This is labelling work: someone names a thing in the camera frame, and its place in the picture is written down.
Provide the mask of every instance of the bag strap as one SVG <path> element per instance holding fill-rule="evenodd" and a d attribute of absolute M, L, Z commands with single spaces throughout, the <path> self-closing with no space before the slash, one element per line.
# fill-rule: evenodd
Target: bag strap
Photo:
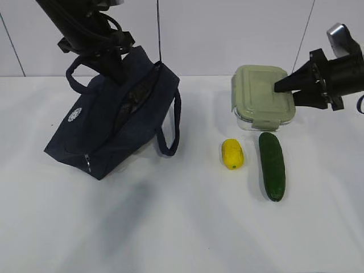
<path fill-rule="evenodd" d="M 69 85 L 71 88 L 76 91 L 79 94 L 92 94 L 93 92 L 90 92 L 89 88 L 85 87 L 84 85 L 80 84 L 78 81 L 75 80 L 75 78 L 72 76 L 74 71 L 77 67 L 79 67 L 82 64 L 83 56 L 77 57 L 71 66 L 66 71 L 66 78 L 69 82 Z"/>
<path fill-rule="evenodd" d="M 174 113 L 175 113 L 175 140 L 173 141 L 171 148 L 167 147 L 166 138 L 163 134 L 162 127 L 159 127 L 155 130 L 160 152 L 163 155 L 167 155 L 167 156 L 175 155 L 177 148 L 178 148 L 178 144 L 180 142 L 181 95 L 180 95 L 180 92 L 178 91 L 178 89 L 175 94 L 175 111 L 174 111 Z"/>
<path fill-rule="evenodd" d="M 361 113 L 361 114 L 364 114 L 364 112 L 362 111 L 363 100 L 364 100 L 364 95 L 358 100 L 358 103 L 357 103 L 357 109 L 358 109 L 359 113 Z"/>

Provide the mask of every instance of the cable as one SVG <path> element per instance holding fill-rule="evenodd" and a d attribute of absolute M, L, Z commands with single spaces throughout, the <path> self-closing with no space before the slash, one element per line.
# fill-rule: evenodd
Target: cable
<path fill-rule="evenodd" d="M 108 16 L 107 14 L 105 13 L 100 13 L 102 17 L 104 17 L 106 20 L 112 22 L 118 31 L 122 32 L 122 29 L 121 29 L 121 26 L 119 25 L 119 23 L 112 17 Z"/>
<path fill-rule="evenodd" d="M 162 50 L 160 46 L 160 16 L 159 16 L 159 0 L 157 0 L 157 25 L 158 25 L 158 50 L 159 50 L 159 61 L 162 62 Z"/>
<path fill-rule="evenodd" d="M 4 29 L 5 29 L 5 32 L 6 32 L 6 35 L 10 41 L 10 44 L 11 44 L 11 47 L 13 48 L 13 51 L 15 53 L 15 57 L 16 59 L 18 60 L 18 63 L 19 63 L 19 66 L 20 66 L 20 69 L 22 70 L 23 72 L 23 76 L 26 77 L 27 75 L 25 74 L 25 71 L 24 71 L 24 68 L 22 66 L 22 63 L 20 62 L 20 59 L 19 59 L 19 56 L 18 56 L 18 53 L 16 52 L 15 50 L 15 47 L 14 47 L 14 44 L 13 44 L 13 40 L 11 40 L 11 37 L 10 37 L 10 34 L 9 34 L 9 31 L 7 30 L 7 27 L 6 27 L 6 24 L 5 24 L 5 21 L 4 21 L 4 18 L 2 17 L 1 13 L 0 13 L 0 18 L 1 18 L 1 21 L 2 21 L 2 24 L 4 25 Z"/>
<path fill-rule="evenodd" d="M 298 60 L 298 56 L 300 55 L 301 47 L 302 47 L 302 44 L 303 44 L 303 40 L 305 39 L 305 35 L 306 35 L 308 23 L 309 23 L 309 21 L 311 19 L 311 15 L 312 15 L 313 7 L 315 6 L 315 2 L 316 2 L 316 0 L 313 0 L 313 2 L 312 2 L 311 11 L 309 12 L 309 15 L 308 15 L 307 24 L 306 24 L 305 30 L 303 32 L 303 36 L 302 36 L 302 39 L 301 39 L 300 47 L 299 47 L 298 52 L 297 52 L 297 56 L 296 56 L 295 63 L 293 64 L 293 68 L 292 68 L 291 74 L 294 72 L 294 70 L 296 68 L 296 63 L 297 63 L 297 60 Z"/>
<path fill-rule="evenodd" d="M 43 4 L 51 6 L 54 9 L 54 11 L 57 12 L 59 15 L 63 16 L 63 18 L 72 27 L 77 28 L 77 30 L 79 30 L 86 36 L 89 36 L 90 38 L 94 38 L 94 39 L 97 39 L 100 41 L 111 42 L 111 38 L 96 34 L 92 31 L 88 30 L 87 28 L 85 28 L 82 24 L 80 24 L 77 20 L 75 20 L 72 16 L 70 16 L 70 14 L 64 8 L 62 8 L 57 2 L 55 2 L 53 0 L 49 0 L 49 1 L 45 1 Z"/>

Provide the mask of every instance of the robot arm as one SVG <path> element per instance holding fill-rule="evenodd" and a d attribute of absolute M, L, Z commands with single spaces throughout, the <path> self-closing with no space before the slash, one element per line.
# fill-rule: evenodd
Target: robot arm
<path fill-rule="evenodd" d="M 322 49 L 312 51 L 307 63 L 275 84 L 276 92 L 299 90 L 293 94 L 296 106 L 327 109 L 331 104 L 336 111 L 344 108 L 342 96 L 364 90 L 364 58 L 359 44 L 344 24 L 335 24 L 327 34 L 337 59 L 328 60 Z"/>
<path fill-rule="evenodd" d="M 58 43 L 64 53 L 80 55 L 82 64 L 119 84 L 125 81 L 121 55 L 128 53 L 135 41 L 113 18 L 100 12 L 120 5 L 123 0 L 36 1 L 64 35 Z"/>

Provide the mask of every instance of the yellow lemon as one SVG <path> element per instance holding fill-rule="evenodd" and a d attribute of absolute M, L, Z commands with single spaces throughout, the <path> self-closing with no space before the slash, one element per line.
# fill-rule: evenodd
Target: yellow lemon
<path fill-rule="evenodd" d="M 243 149 L 236 139 L 224 141 L 222 144 L 222 160 L 228 169 L 238 169 L 243 166 Z"/>

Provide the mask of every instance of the food container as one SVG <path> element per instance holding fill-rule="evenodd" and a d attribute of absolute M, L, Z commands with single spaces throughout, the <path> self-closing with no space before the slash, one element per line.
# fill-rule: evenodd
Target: food container
<path fill-rule="evenodd" d="M 244 130 L 276 131 L 296 113 L 292 92 L 275 93 L 274 83 L 287 77 L 279 67 L 244 65 L 232 79 L 231 105 Z"/>

